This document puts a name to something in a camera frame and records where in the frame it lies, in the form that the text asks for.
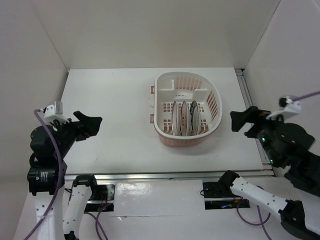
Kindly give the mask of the white plate dark teal rim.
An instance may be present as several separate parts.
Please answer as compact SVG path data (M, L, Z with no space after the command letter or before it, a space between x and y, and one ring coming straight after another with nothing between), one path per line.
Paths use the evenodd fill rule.
M193 135L196 136L199 134L201 128L200 120L200 109L198 103L194 100L190 105L190 117L191 117L191 127Z

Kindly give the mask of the white plate red characters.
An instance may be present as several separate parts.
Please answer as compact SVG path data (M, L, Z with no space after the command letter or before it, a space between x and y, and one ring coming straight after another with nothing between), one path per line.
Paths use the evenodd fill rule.
M181 129L181 112L179 108L179 104L174 101L172 106L172 127L173 127L173 135L178 136Z

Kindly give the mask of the white plate orange sunburst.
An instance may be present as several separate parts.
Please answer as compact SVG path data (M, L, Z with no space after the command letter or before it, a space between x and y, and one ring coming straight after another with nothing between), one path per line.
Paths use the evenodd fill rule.
M181 106L181 135L187 137L190 134L191 117L190 110L186 101L183 101Z

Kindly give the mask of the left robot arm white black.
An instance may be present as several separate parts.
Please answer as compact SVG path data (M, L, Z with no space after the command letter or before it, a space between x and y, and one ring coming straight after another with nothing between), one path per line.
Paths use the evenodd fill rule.
M63 211L67 171L64 158L75 142L96 136L103 119L75 111L73 114L78 120L72 121L54 105L41 112L44 113L44 118L38 118L41 125L30 135L33 153L27 180L37 220L31 232L37 232L39 240L77 240L87 202L97 197L99 187L94 175L77 176L72 183L67 209Z

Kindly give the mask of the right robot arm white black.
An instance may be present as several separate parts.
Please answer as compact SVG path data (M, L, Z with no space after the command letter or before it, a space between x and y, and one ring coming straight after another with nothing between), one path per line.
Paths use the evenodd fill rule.
M270 111L250 106L243 112L231 111L231 130L238 132L246 123L251 128L244 133L257 139L271 165L289 170L284 177L301 195L300 200L285 199L248 182L228 170L218 180L223 196L232 193L243 197L269 212L292 236L301 240L320 238L320 157L310 152L315 138L295 123L285 122L285 113L272 116Z

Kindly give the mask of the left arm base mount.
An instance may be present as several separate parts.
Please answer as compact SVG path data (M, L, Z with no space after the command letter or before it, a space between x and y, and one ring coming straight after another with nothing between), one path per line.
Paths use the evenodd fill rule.
M88 199L86 212L113 212L116 185L114 183L99 184Z

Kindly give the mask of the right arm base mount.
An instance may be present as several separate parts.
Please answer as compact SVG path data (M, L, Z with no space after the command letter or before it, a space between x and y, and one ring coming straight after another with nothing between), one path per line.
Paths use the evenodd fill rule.
M217 181L203 182L200 195L204 198L205 210L250 208L248 200L234 195L230 189L224 189Z

